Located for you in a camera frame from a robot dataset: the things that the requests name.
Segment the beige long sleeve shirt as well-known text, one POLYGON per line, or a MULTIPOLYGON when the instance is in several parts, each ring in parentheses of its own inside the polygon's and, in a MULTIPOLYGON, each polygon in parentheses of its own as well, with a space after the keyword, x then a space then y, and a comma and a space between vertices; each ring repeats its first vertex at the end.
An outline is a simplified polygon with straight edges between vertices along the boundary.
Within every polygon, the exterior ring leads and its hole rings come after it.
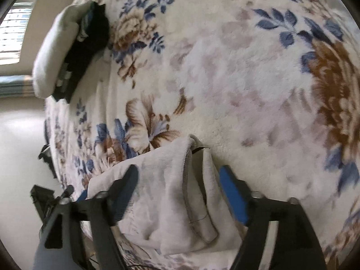
POLYGON ((106 191, 130 165, 139 181, 117 226, 131 243, 163 255, 238 249, 242 239, 221 192, 211 150, 193 135, 124 160, 91 179, 106 191))

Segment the folded dark clothes stack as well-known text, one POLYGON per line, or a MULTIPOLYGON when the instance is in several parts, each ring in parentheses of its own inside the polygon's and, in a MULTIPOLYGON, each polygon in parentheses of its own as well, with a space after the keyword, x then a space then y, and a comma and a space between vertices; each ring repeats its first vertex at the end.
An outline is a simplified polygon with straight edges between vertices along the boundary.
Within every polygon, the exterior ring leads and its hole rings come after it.
POLYGON ((52 94, 55 101, 71 101, 92 58, 107 46, 108 41, 109 21, 106 17, 106 6, 92 2, 90 9, 81 19, 78 35, 59 71, 52 94))

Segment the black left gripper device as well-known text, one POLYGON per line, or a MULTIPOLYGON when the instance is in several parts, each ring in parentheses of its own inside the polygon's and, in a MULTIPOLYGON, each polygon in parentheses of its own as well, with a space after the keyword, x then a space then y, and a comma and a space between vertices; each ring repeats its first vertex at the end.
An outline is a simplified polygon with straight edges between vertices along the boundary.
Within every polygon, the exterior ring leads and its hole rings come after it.
POLYGON ((69 198, 74 191, 74 187, 69 185, 64 192, 58 196, 54 197, 54 190, 40 187, 34 185, 31 189, 31 199, 35 206, 35 209, 43 223, 42 227, 46 225, 49 217, 51 216, 54 208, 63 198, 69 198))

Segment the floral fleece bed blanket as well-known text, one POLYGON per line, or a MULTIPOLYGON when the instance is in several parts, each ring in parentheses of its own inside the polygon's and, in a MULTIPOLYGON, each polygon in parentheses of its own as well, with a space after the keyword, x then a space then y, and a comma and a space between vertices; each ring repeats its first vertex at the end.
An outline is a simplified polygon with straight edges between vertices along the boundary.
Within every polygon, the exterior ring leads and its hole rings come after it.
POLYGON ((195 135, 272 199, 297 198, 328 269, 359 239, 359 27, 342 0, 74 0, 107 48, 70 103, 46 100, 77 199, 118 163, 195 135))

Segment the teal curtain left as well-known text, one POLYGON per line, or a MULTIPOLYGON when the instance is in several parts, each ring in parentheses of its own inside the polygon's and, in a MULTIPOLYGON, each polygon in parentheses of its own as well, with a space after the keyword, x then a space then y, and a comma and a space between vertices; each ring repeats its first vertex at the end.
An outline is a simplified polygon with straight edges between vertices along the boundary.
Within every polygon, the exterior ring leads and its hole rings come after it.
POLYGON ((30 75, 11 75, 0 77, 0 97, 27 98, 34 97, 33 80, 30 75))

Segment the folded white garment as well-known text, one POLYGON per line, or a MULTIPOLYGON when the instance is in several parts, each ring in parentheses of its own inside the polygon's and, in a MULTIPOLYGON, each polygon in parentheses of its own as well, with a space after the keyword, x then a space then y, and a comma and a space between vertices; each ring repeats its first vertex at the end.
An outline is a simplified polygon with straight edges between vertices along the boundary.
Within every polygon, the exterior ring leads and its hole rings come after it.
POLYGON ((65 57, 79 33, 81 19, 91 5, 91 1, 73 4, 56 16, 34 60, 32 83, 37 98, 46 99, 53 93, 65 57))

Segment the barred window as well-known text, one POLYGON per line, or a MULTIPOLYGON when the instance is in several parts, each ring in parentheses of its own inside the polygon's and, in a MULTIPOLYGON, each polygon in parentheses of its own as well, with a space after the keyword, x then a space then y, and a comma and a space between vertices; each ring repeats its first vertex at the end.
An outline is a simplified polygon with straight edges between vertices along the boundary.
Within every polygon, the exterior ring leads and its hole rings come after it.
POLYGON ((21 48, 36 0, 14 0, 1 20, 1 65, 20 61, 21 48))

